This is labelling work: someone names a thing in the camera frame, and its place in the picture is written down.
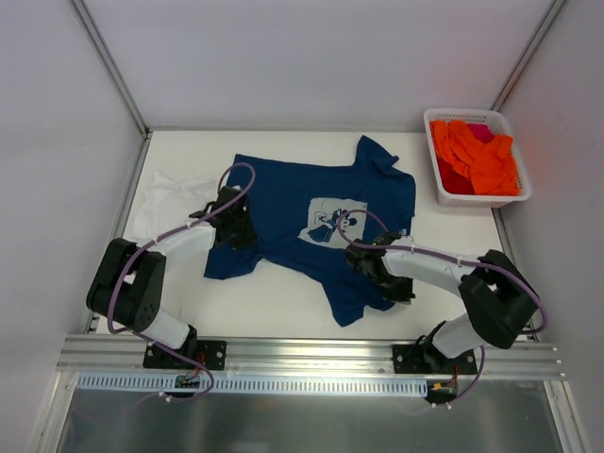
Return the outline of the blue printed t-shirt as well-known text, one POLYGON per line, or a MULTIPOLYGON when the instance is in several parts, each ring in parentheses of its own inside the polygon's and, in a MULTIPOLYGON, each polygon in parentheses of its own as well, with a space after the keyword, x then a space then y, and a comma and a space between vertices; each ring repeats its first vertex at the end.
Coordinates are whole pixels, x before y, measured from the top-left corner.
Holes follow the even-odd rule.
POLYGON ((397 158, 372 139, 359 139, 349 166, 319 166, 238 154, 229 186, 251 186, 247 197, 256 244, 210 251, 204 276, 225 280, 254 271, 261 260, 319 282, 341 327, 365 308, 394 306, 370 277, 345 261, 349 241, 373 241, 381 231, 411 232, 413 176, 395 168, 397 158))

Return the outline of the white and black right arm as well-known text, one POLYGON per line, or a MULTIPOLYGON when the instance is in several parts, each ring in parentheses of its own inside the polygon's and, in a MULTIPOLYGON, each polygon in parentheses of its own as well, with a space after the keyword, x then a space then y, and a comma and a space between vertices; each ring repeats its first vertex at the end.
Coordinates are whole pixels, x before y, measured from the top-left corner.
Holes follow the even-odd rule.
POLYGON ((510 348, 541 309, 539 296, 507 256, 490 250, 482 256, 452 255, 417 245, 408 237, 386 232, 371 243, 350 241, 346 261, 372 279, 392 301, 401 286, 419 280, 456 295, 464 314, 442 322, 425 339, 422 360, 433 373, 443 373, 456 358, 486 344, 510 348))

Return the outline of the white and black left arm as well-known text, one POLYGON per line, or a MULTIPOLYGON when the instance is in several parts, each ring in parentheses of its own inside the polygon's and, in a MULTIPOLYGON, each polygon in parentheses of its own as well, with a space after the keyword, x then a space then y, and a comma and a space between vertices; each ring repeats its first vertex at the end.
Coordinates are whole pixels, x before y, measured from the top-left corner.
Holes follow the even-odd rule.
POLYGON ((86 306, 114 325, 164 345, 177 368, 194 363, 194 328, 161 307, 165 275, 197 255, 228 244, 245 248, 257 241, 245 191, 224 187, 215 201, 190 215, 184 225, 138 245, 111 241, 86 297, 86 306))

